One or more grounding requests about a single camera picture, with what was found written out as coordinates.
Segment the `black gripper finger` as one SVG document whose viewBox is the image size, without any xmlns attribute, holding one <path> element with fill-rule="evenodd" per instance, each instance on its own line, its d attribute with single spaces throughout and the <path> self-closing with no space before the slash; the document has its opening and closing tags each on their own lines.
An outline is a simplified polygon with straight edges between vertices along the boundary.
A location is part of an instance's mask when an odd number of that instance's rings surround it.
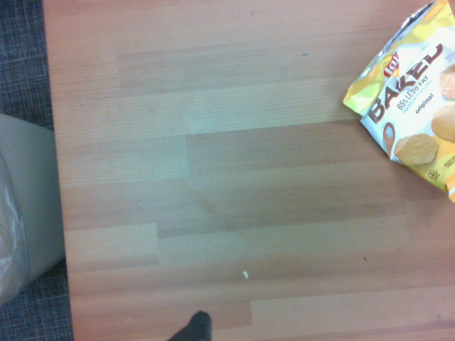
<svg viewBox="0 0 455 341">
<path fill-rule="evenodd" d="M 181 328 L 168 341 L 211 341 L 212 319 L 209 313 L 199 310 L 188 324 Z"/>
</svg>

